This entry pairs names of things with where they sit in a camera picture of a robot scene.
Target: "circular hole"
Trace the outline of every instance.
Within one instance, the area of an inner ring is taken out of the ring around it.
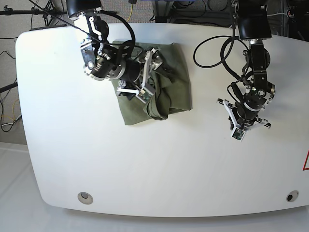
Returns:
[[[286,200],[287,202],[294,202],[298,198],[298,196],[299,192],[297,190],[294,190],[287,195]]]
[[[83,204],[92,204],[93,202],[92,196],[86,192],[79,193],[77,198]]]

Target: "white table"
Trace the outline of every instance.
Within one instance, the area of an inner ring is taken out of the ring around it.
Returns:
[[[125,126],[111,83],[84,75],[74,29],[32,31],[18,38],[21,109],[42,198],[63,208],[150,217],[237,215],[308,205],[309,171],[303,166],[309,149],[309,44],[281,37],[265,41],[272,59],[269,81],[277,95],[260,116],[272,127],[250,131],[239,142],[229,137],[227,112],[216,103],[217,98],[230,99],[226,86],[233,77],[222,66],[205,70],[192,59],[202,40],[231,31],[131,25],[137,42],[182,46],[193,110]],[[117,39],[129,39],[129,33],[112,24],[109,40]],[[217,62],[223,41],[201,47],[199,62]],[[244,65],[242,51],[236,43],[227,60],[234,70]],[[286,197],[293,190],[299,197],[289,203]],[[94,202],[80,203],[80,192]]]

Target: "green cloth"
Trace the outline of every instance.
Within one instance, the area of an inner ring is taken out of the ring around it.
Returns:
[[[147,104],[136,97],[130,101],[126,96],[118,97],[125,125],[134,125],[151,118],[165,120],[170,114],[191,110],[190,80],[180,46],[176,43],[170,45],[136,43],[136,45],[144,49],[159,48],[164,62],[170,69],[164,70],[161,65],[156,71],[151,72],[148,83],[155,88],[155,95]],[[137,56],[139,52],[140,49],[135,48],[132,56]],[[112,80],[112,84],[116,91],[118,80]]]

